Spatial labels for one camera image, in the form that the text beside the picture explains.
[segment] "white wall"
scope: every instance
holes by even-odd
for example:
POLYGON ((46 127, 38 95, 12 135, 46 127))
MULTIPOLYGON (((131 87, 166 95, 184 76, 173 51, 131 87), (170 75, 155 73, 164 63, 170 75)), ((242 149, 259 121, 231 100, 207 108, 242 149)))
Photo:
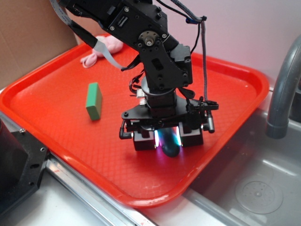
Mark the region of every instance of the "white wall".
MULTIPOLYGON (((290 45, 301 34, 301 0, 180 1, 195 15, 208 17, 209 56, 255 68, 265 73, 274 86, 290 45)), ((197 27, 162 9, 169 16, 169 32, 181 43, 193 46, 197 27)), ((201 45, 196 52, 202 52, 201 45)))

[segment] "metal bracket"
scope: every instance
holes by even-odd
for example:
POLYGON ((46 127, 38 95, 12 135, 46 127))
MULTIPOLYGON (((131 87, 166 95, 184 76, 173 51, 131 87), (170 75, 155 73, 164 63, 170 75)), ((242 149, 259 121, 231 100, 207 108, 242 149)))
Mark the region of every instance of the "metal bracket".
POLYGON ((28 157, 19 181, 0 193, 0 218, 38 190, 48 157, 48 148, 29 132, 22 130, 13 132, 12 135, 28 157))

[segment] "sink drain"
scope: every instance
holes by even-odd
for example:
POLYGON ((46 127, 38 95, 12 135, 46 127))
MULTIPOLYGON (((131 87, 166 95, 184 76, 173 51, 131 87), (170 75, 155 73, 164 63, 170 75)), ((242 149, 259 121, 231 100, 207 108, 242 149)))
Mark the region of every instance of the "sink drain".
POLYGON ((258 214, 272 213, 283 200, 281 189, 262 176, 253 176, 241 180, 235 189, 237 201, 245 209, 258 214))

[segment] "ribbon cable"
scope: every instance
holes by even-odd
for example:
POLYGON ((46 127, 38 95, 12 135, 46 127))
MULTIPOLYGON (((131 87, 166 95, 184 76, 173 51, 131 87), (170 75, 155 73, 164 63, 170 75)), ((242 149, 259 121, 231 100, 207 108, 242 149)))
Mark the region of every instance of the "ribbon cable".
POLYGON ((74 33, 76 33, 87 45, 89 45, 92 49, 96 50, 97 52, 101 52, 103 56, 115 67, 125 70, 127 67, 121 66, 116 60, 112 57, 111 53, 109 52, 106 45, 99 41, 96 37, 94 37, 90 32, 85 30, 79 24, 74 22, 73 20, 68 17, 68 15, 63 11, 56 0, 50 0, 50 3, 55 10, 56 14, 59 18, 68 25, 74 33))

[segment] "tray rim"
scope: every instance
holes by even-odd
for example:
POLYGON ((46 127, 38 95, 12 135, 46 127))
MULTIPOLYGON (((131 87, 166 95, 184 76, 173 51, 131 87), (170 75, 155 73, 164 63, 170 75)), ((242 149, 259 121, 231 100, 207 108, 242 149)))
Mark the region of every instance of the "tray rim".
MULTIPOLYGON (((62 55, 54 58, 53 60, 49 61, 48 63, 42 65, 41 67, 33 70, 32 72, 28 73, 24 77, 16 80, 9 86, 7 86, 3 92, 0 94, 0 111, 6 114, 9 118, 15 121, 20 126, 27 129, 30 133, 32 133, 37 139, 41 142, 47 143, 47 137, 40 131, 36 131, 35 127, 27 123, 23 120, 19 114, 15 113, 12 109, 9 108, 9 102, 14 96, 22 91, 23 89, 27 88, 28 86, 32 85, 39 79, 47 76, 50 72, 60 68, 67 62, 71 61, 73 57, 77 57, 80 54, 83 54, 89 51, 91 48, 86 44, 80 44, 67 52, 63 53, 62 55)), ((200 54, 193 54, 192 61, 198 60, 201 62, 202 55, 200 54)), ((238 65, 235 63, 231 63, 225 60, 217 59, 214 57, 207 56, 207 68, 212 71, 219 72, 214 70, 213 68, 217 68, 216 66, 222 67, 225 69, 222 73, 227 73, 228 76, 232 76, 235 78, 239 78, 242 80, 247 81, 251 84, 256 92, 257 96, 253 100, 252 104, 249 105, 248 108, 244 110, 244 112, 232 123, 231 127, 228 128, 224 134, 218 138, 216 143, 210 148, 210 152, 207 152, 203 155, 202 158, 197 162, 196 168, 193 168, 191 172, 182 178, 182 180, 169 192, 162 194, 157 197, 153 198, 136 198, 128 195, 127 193, 123 192, 123 190, 113 184, 111 181, 107 180, 104 176, 96 173, 91 172, 87 167, 81 164, 78 160, 75 159, 62 159, 64 162, 69 164, 74 169, 81 169, 82 172, 88 170, 89 171, 89 180, 91 181, 98 181, 103 186, 101 187, 105 192, 111 195, 113 198, 118 200, 119 202, 131 206, 134 208, 149 208, 149 207, 156 207, 161 204, 164 204, 167 201, 170 201, 179 195, 181 195, 192 183, 192 181, 197 177, 197 175, 202 171, 204 167, 218 154, 218 152, 224 147, 224 145, 231 139, 231 137, 235 134, 235 132, 242 126, 242 124, 248 119, 249 116, 256 110, 262 100, 265 99, 269 92, 269 82, 265 75, 260 71, 257 71, 253 68, 249 68, 246 66, 238 65)), ((53 141, 52 146, 56 148, 62 149, 56 141, 53 141)))

